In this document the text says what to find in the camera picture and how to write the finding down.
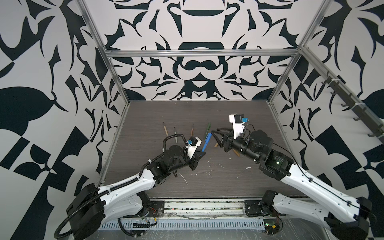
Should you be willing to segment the blue pen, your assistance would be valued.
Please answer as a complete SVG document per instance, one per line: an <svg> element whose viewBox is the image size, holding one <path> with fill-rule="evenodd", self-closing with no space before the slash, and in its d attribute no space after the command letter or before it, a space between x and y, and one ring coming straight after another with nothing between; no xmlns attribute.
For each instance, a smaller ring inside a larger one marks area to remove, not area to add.
<svg viewBox="0 0 384 240"><path fill-rule="evenodd" d="M210 142L211 137L212 137L212 133L208 133L208 134L207 134L207 137L206 137L206 139L205 139L205 143L204 143L202 152L204 152L204 151L206 150L206 148L207 148L207 146L208 146L208 144L209 144L209 142Z"/></svg>

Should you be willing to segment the dark green pen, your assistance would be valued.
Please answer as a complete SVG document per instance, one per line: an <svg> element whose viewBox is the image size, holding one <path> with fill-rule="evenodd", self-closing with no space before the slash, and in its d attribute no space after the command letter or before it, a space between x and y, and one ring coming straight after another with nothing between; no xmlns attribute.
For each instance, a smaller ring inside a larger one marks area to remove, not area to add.
<svg viewBox="0 0 384 240"><path fill-rule="evenodd" d="M210 128L211 128L211 123L209 122L207 125L207 128L206 128L206 132L205 132L205 139L207 138L208 133L210 132Z"/></svg>

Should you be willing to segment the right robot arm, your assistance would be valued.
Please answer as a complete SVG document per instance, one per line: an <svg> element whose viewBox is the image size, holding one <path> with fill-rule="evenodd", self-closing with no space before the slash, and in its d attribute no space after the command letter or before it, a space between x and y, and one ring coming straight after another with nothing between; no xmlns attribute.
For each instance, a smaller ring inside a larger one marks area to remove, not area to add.
<svg viewBox="0 0 384 240"><path fill-rule="evenodd" d="M372 202L364 197L348 196L304 171L296 161L273 150L273 139L261 130L249 138L234 135L228 128L212 131L225 152L234 149L259 164L268 177L289 185L314 200L308 203L268 190L259 203L265 216L291 215L331 231L339 240L365 240L371 228Z"/></svg>

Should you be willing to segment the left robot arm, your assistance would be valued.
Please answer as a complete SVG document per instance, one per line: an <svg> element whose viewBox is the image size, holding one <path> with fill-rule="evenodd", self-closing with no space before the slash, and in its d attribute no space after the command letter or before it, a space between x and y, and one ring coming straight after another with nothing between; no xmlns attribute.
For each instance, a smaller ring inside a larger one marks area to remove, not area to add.
<svg viewBox="0 0 384 240"><path fill-rule="evenodd" d="M147 191L184 167L194 171L206 154L199 149L201 144L198 137L186 140L182 134L168 136L163 140L162 153L148 160L138 174L106 186L85 186L68 206L67 217L55 230L55 239L73 235L76 240L84 240L109 221L144 217L152 205Z"/></svg>

